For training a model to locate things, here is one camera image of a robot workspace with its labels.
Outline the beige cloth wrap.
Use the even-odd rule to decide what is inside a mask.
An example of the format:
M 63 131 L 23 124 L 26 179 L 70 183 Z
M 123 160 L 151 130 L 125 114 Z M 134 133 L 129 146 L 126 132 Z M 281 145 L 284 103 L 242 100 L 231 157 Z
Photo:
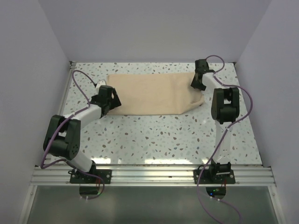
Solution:
M 111 115 L 180 115 L 201 106 L 204 96 L 191 87 L 194 73 L 110 74 L 121 106 Z

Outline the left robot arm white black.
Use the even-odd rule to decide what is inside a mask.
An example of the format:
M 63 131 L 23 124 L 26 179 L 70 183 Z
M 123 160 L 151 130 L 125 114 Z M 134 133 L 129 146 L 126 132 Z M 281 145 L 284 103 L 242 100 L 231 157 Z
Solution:
M 80 177 L 86 183 L 94 182 L 97 178 L 95 163 L 80 150 L 81 129 L 119 106 L 116 89 L 101 85 L 86 107 L 66 116 L 52 116 L 43 143 L 44 156 L 59 157 L 58 161 L 65 161 L 81 171 Z

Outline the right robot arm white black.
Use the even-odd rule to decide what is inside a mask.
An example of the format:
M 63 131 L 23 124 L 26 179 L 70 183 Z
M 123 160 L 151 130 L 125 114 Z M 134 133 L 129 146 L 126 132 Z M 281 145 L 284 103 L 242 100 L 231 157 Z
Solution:
M 215 149 L 212 158 L 193 171 L 194 182 L 199 184 L 235 183 L 231 169 L 231 130 L 229 125 L 237 120 L 240 114 L 239 89 L 226 87 L 216 80 L 215 71 L 209 68 L 206 59 L 195 61 L 195 75 L 191 87 L 201 91 L 213 91 L 211 116 L 215 121 Z

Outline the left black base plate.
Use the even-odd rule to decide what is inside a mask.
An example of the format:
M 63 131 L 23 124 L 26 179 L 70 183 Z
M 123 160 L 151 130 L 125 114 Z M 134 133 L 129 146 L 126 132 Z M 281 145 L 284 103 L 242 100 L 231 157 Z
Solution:
M 83 174 L 75 169 L 69 170 L 70 183 L 72 184 L 95 184 L 100 183 L 110 184 L 112 178 L 112 170 L 110 169 L 96 169 Z

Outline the aluminium front rail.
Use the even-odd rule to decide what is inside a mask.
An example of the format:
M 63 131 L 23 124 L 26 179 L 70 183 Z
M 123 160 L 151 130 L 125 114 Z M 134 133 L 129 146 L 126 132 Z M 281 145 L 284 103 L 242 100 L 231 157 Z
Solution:
M 147 186 L 147 187 L 193 187 L 195 186 L 193 171 L 197 165 L 111 165 L 97 166 L 97 169 L 110 169 L 112 178 L 110 186 Z M 30 185 L 36 186 L 68 186 L 70 185 L 71 168 L 53 165 L 47 169 L 34 168 Z M 271 168 L 262 166 L 233 165 L 236 183 L 234 186 L 275 186 Z

